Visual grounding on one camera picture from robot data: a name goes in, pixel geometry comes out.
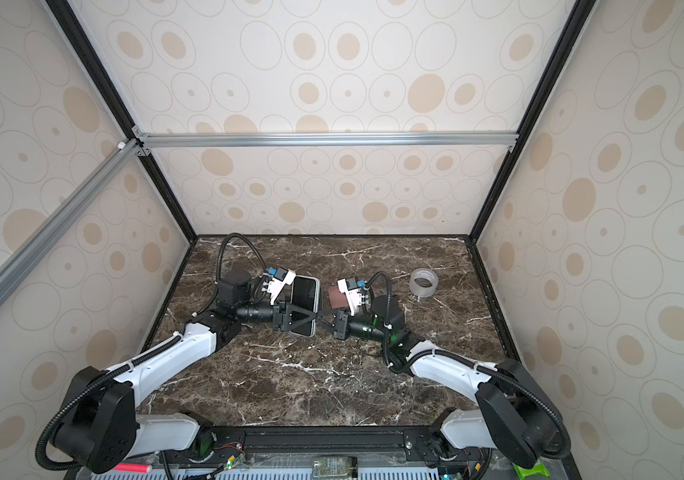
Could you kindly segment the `pink phone case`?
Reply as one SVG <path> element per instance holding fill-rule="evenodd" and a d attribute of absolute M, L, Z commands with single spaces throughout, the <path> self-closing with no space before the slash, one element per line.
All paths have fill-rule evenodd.
<path fill-rule="evenodd" d="M 341 292 L 338 285 L 328 289 L 328 300 L 331 309 L 345 309 L 349 307 L 347 296 Z"/>

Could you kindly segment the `phone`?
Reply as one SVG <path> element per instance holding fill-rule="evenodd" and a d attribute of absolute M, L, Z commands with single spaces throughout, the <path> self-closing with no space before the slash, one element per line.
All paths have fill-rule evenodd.
<path fill-rule="evenodd" d="M 292 284 L 290 303 L 314 310 L 320 308 L 321 283 L 315 277 L 297 275 Z"/>

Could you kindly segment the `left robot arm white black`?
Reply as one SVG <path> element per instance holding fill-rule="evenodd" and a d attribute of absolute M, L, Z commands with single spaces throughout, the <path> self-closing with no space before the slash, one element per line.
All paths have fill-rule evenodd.
<path fill-rule="evenodd" d="M 241 269 L 228 272 L 182 332 L 105 370 L 86 367 L 72 379 L 36 443 L 38 465 L 105 473 L 129 457 L 172 450 L 208 460 L 216 435 L 207 419 L 193 413 L 140 416 L 139 406 L 169 379 L 222 350 L 246 323 L 313 336 L 320 307 L 316 278 L 283 268 L 270 268 L 261 279 Z"/>

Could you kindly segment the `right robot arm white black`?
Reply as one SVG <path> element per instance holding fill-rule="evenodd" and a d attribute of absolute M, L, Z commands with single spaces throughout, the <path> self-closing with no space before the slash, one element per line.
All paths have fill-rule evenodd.
<path fill-rule="evenodd" d="M 406 326 L 395 297 L 380 295 L 365 304 L 337 293 L 330 305 L 325 326 L 334 338 L 376 342 L 392 373 L 433 381 L 475 404 L 470 411 L 448 410 L 434 423 L 440 454 L 496 449 L 527 469 L 541 458 L 570 454 L 572 441 L 562 414 L 520 362 L 483 362 L 438 347 Z"/>

